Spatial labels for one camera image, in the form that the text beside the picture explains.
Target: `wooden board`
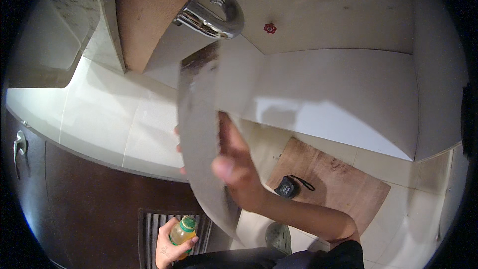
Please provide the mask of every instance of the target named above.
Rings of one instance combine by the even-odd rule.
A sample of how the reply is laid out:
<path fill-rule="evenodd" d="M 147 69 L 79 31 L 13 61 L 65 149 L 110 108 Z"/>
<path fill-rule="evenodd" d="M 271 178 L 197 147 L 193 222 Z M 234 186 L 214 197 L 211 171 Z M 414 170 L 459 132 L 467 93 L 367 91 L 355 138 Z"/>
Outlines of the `wooden board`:
<path fill-rule="evenodd" d="M 126 69 L 142 73 L 159 39 L 188 0 L 116 0 Z"/>
<path fill-rule="evenodd" d="M 287 143 L 267 185 L 275 189 L 283 176 L 290 174 L 315 187 L 315 191 L 310 191 L 301 184 L 301 191 L 294 200 L 349 214 L 355 220 L 360 234 L 372 222 L 391 188 L 379 179 L 295 138 Z"/>

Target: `metal handle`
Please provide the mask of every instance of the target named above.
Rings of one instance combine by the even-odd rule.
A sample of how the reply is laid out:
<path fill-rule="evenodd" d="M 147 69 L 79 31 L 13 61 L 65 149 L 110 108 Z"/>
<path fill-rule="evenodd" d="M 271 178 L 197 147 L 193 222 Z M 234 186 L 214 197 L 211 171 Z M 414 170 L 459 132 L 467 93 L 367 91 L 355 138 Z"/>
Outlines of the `metal handle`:
<path fill-rule="evenodd" d="M 210 0 L 221 7 L 226 21 L 219 20 L 213 13 L 190 0 L 176 16 L 175 23 L 182 23 L 191 29 L 213 39 L 232 39 L 244 27 L 244 15 L 236 0 Z"/>
<path fill-rule="evenodd" d="M 23 131 L 17 132 L 17 139 L 13 142 L 13 162 L 15 163 L 15 171 L 17 172 L 17 178 L 20 179 L 20 171 L 17 167 L 17 153 L 24 155 L 27 153 L 27 140 Z"/>

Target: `gray slipper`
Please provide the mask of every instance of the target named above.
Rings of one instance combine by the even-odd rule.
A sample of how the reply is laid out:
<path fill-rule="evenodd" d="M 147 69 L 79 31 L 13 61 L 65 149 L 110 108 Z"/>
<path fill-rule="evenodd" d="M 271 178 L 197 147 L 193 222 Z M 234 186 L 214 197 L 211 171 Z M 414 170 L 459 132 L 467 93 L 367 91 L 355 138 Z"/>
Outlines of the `gray slipper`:
<path fill-rule="evenodd" d="M 268 248 L 277 248 L 287 256 L 292 254 L 289 227 L 278 222 L 269 224 L 266 230 L 266 244 Z"/>

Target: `black sleeve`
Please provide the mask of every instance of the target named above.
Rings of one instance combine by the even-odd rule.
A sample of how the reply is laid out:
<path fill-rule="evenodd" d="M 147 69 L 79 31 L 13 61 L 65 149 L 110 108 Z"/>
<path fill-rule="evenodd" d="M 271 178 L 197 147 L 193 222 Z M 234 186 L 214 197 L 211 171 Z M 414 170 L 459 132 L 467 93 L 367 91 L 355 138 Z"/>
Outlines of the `black sleeve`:
<path fill-rule="evenodd" d="M 339 244 L 325 255 L 316 254 L 308 269 L 364 269 L 362 246 L 349 240 Z"/>

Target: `hand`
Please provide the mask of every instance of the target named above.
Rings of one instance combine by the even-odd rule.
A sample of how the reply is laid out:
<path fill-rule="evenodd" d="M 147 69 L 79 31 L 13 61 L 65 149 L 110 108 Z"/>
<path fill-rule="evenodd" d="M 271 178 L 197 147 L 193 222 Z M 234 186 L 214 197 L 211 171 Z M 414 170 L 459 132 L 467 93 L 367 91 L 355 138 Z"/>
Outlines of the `hand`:
<path fill-rule="evenodd" d="M 220 154 L 211 168 L 214 175 L 228 186 L 232 198 L 244 210 L 259 212 L 269 192 L 260 183 L 256 167 L 252 162 L 249 146 L 237 127 L 225 112 L 219 112 Z"/>
<path fill-rule="evenodd" d="M 192 237 L 181 245 L 174 245 L 169 239 L 171 229 L 179 220 L 176 217 L 171 218 L 165 225 L 161 226 L 158 231 L 158 243 L 156 245 L 156 266 L 158 269 L 165 269 L 168 265 L 176 261 L 180 255 L 191 249 L 199 239 L 197 236 Z"/>

